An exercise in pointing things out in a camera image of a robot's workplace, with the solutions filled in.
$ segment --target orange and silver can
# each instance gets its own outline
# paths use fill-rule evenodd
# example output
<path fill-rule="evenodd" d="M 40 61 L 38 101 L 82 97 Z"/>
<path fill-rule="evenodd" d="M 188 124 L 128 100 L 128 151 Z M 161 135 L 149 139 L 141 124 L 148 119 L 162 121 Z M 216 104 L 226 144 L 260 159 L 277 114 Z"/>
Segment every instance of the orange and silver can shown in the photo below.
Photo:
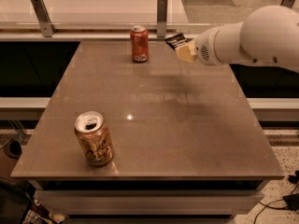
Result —
<path fill-rule="evenodd" d="M 79 115 L 75 121 L 75 134 L 92 166 L 102 166 L 113 157 L 110 131 L 103 116 L 95 111 Z"/>
<path fill-rule="evenodd" d="M 134 26 L 130 33 L 132 59 L 143 63 L 149 58 L 149 32 L 141 25 Z"/>

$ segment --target white table surface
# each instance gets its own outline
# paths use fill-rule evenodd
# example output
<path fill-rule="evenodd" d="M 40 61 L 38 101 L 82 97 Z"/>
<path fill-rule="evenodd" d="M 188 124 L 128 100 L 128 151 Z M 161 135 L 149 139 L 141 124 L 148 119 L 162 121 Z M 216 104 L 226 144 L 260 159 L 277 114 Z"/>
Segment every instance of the white table surface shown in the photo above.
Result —
<path fill-rule="evenodd" d="M 52 22 L 156 22 L 157 0 L 44 0 Z M 0 0 L 0 22 L 37 22 L 30 0 Z M 181 0 L 168 0 L 168 22 L 188 22 Z"/>

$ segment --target red soda can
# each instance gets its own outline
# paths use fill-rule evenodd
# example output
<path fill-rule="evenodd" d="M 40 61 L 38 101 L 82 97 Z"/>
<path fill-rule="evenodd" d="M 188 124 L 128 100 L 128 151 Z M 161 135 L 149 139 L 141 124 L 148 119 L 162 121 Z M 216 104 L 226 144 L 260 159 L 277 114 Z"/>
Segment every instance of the red soda can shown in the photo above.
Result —
<path fill-rule="evenodd" d="M 149 32 L 141 25 L 134 26 L 130 33 L 132 59 L 142 63 L 149 58 Z"/>

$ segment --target white robotic arm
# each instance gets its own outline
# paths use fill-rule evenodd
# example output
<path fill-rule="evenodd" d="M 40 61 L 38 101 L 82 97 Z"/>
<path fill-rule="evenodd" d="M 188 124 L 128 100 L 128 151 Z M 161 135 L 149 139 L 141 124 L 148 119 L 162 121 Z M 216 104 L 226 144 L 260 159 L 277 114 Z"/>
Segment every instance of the white robotic arm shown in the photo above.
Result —
<path fill-rule="evenodd" d="M 205 31 L 193 48 L 205 65 L 278 66 L 298 72 L 299 14 L 282 6 L 263 7 L 244 22 Z"/>

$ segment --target can top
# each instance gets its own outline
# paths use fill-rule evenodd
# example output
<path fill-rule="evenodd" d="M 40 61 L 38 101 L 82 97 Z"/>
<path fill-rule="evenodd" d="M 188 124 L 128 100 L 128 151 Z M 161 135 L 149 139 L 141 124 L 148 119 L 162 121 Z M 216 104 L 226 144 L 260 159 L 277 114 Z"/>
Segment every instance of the can top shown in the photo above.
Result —
<path fill-rule="evenodd" d="M 144 31 L 146 31 L 146 28 L 142 25 L 136 25 L 133 27 L 132 31 L 136 32 L 136 33 L 142 33 Z"/>
<path fill-rule="evenodd" d="M 76 118 L 75 128 L 82 133 L 91 133 L 98 130 L 103 124 L 103 116 L 95 111 L 88 111 Z"/>

